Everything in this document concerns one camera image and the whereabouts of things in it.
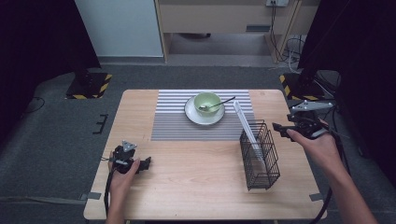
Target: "white wall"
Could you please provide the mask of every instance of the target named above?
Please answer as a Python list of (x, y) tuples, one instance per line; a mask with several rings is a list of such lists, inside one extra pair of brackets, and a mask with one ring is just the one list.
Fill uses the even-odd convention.
[(97, 56), (163, 56), (154, 0), (75, 2)]

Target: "green bowl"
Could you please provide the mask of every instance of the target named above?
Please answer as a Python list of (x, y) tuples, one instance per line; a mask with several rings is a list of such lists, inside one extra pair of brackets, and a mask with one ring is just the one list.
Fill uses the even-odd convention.
[[(196, 95), (194, 98), (195, 109), (197, 110), (198, 114), (203, 117), (214, 116), (220, 109), (220, 105), (216, 105), (219, 103), (221, 103), (220, 97), (218, 97), (213, 92), (208, 92), (208, 91), (201, 92), (198, 95)], [(203, 105), (207, 105), (207, 106), (216, 105), (216, 106), (210, 107), (207, 110), (200, 109), (200, 106)]]

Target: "wall socket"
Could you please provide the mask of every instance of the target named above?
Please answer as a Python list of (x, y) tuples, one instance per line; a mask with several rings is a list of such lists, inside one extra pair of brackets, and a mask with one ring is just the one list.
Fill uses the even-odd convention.
[(266, 6), (272, 7), (274, 3), (277, 7), (286, 7), (289, 3), (289, 0), (267, 0)]

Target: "black curtain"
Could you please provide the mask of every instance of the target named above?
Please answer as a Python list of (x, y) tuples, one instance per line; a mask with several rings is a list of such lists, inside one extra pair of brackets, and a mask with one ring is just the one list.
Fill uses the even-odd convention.
[(0, 0), (0, 65), (0, 142), (39, 83), (100, 67), (73, 0)]
[(396, 2), (321, 0), (299, 67), (338, 71), (337, 104), (364, 156), (396, 186)]

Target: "hazard tape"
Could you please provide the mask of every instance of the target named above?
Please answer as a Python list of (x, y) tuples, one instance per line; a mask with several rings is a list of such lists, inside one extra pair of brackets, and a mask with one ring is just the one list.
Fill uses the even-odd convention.
[(313, 95), (294, 95), (294, 93), (290, 90), (290, 87), (286, 83), (285, 77), (282, 75), (279, 77), (280, 82), (282, 83), (283, 89), (285, 90), (286, 97), (288, 100), (308, 100), (308, 101), (317, 101), (323, 100), (322, 96), (313, 96)]
[(113, 76), (110, 74), (107, 74), (105, 80), (103, 81), (103, 84), (97, 94), (94, 95), (84, 95), (84, 94), (73, 94), (73, 95), (68, 95), (67, 99), (78, 99), (78, 100), (84, 100), (84, 99), (92, 99), (92, 98), (102, 98), (102, 96), (105, 94), (105, 91), (108, 87), (108, 83), (110, 82), (110, 79)]

